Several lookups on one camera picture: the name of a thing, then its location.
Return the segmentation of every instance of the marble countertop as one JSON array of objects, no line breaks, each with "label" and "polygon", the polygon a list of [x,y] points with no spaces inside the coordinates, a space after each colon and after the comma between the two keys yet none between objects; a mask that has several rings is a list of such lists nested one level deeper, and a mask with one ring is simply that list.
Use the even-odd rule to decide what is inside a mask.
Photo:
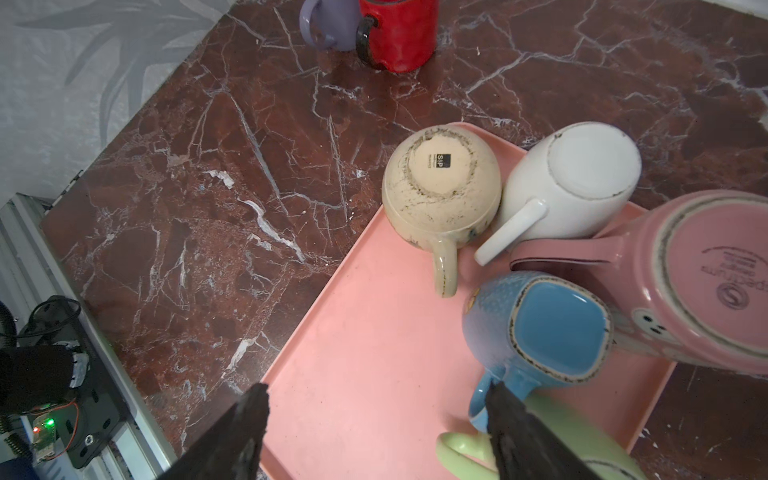
[{"label": "marble countertop", "polygon": [[[234,6],[42,224],[177,452],[266,372],[422,127],[530,147],[603,121],[641,149],[643,207],[768,194],[764,20],[698,0],[444,0],[435,57],[394,75],[305,46],[299,9]],[[761,378],[679,366],[634,454],[650,478],[765,478],[766,399]]]}]

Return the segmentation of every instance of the pink tray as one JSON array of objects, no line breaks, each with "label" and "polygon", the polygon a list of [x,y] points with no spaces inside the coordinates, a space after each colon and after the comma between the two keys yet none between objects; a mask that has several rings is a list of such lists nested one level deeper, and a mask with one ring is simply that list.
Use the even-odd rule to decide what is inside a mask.
[{"label": "pink tray", "polygon": [[[471,124],[506,177],[525,151]],[[616,221],[644,210],[630,204]],[[376,213],[275,360],[261,466],[273,480],[455,479],[437,461],[443,432],[472,432],[469,398],[483,372],[462,335],[462,304],[483,280],[476,245],[459,253],[458,293],[437,297],[432,257]],[[613,351],[584,386],[549,392],[628,451],[669,379],[664,359]]]}]

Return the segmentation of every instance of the blue mug handle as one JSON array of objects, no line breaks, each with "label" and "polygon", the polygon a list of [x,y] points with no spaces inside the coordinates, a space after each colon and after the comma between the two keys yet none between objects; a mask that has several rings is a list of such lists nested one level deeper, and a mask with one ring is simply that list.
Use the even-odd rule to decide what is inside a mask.
[{"label": "blue mug handle", "polygon": [[[479,431],[488,433],[488,410],[485,408],[485,396],[491,387],[491,382],[498,383],[498,377],[487,369],[478,383],[472,399],[469,401],[469,421]],[[525,400],[531,391],[541,383],[525,375],[520,369],[508,367],[502,378],[502,383],[518,397]]]},{"label": "blue mug handle", "polygon": [[325,50],[333,46],[336,43],[336,39],[331,35],[323,33],[324,41],[322,45],[315,43],[315,39],[312,38],[312,13],[315,12],[315,8],[320,6],[320,0],[306,0],[304,5],[301,5],[301,12],[299,13],[299,30],[301,36],[304,37],[304,41],[308,45],[312,45],[318,50]]}]

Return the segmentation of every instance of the pink mug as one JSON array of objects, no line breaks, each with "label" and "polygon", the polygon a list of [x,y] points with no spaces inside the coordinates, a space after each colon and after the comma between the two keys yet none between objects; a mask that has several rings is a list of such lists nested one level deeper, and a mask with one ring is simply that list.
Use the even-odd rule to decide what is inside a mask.
[{"label": "pink mug", "polygon": [[768,198],[683,195],[593,239],[523,242],[510,268],[530,262],[612,306],[621,348],[768,373]]}]

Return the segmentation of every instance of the mug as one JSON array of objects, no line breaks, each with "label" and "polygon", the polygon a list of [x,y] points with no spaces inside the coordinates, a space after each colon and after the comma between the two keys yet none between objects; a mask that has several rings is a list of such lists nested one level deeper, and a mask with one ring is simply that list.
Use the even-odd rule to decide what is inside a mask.
[{"label": "mug", "polygon": [[585,121],[554,132],[509,175],[495,233],[475,260],[485,265],[520,240],[591,237],[624,208],[641,168],[637,146],[616,127]]},{"label": "mug", "polygon": [[357,55],[369,67],[403,73],[437,48],[438,0],[360,0]]},{"label": "mug", "polygon": [[[357,0],[306,0],[299,13],[299,29],[304,41],[318,50],[351,51],[361,17]],[[312,35],[313,22],[323,33],[319,45]]]},{"label": "mug", "polygon": [[[623,448],[567,406],[532,393],[525,407],[603,480],[647,480]],[[485,433],[443,433],[435,450],[440,463],[459,480],[498,480],[493,448]]]},{"label": "mug", "polygon": [[432,252],[435,291],[456,293],[456,249],[490,225],[502,196],[491,148],[460,127],[417,131],[392,153],[382,182],[389,222],[414,247]]},{"label": "mug", "polygon": [[595,295],[542,272],[513,272],[469,296],[464,339],[485,373],[469,420],[488,431],[485,395],[503,382],[520,400],[537,387],[569,386],[597,375],[611,346],[608,308]]},{"label": "mug", "polygon": [[512,269],[547,269],[615,307],[634,353],[768,374],[768,198],[683,195],[590,240],[529,240]]}]

